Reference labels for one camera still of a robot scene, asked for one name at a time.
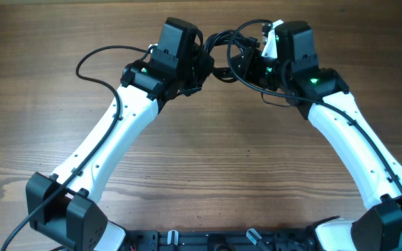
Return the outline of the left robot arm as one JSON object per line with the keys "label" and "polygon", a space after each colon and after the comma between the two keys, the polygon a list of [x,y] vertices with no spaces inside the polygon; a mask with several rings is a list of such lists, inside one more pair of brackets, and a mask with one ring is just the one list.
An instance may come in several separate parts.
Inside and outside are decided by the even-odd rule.
{"label": "left robot arm", "polygon": [[65,250],[134,250],[127,231],[98,206],[105,186],[136,137],[166,102],[202,88],[214,60],[194,24],[170,17],[156,45],[128,64],[111,106],[87,138],[50,175],[27,182],[29,226]]}

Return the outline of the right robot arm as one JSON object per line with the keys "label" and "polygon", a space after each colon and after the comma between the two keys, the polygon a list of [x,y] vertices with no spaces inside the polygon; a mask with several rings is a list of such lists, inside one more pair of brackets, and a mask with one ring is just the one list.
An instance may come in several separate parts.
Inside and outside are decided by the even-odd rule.
{"label": "right robot arm", "polygon": [[232,30],[228,56],[232,77],[262,96],[284,98],[331,144],[353,178],[365,214],[356,220],[333,216],[308,226],[297,238],[290,230],[274,247],[303,250],[402,250],[402,166],[360,112],[349,86],[331,68],[321,68],[313,32],[304,21],[262,20],[264,48]]}

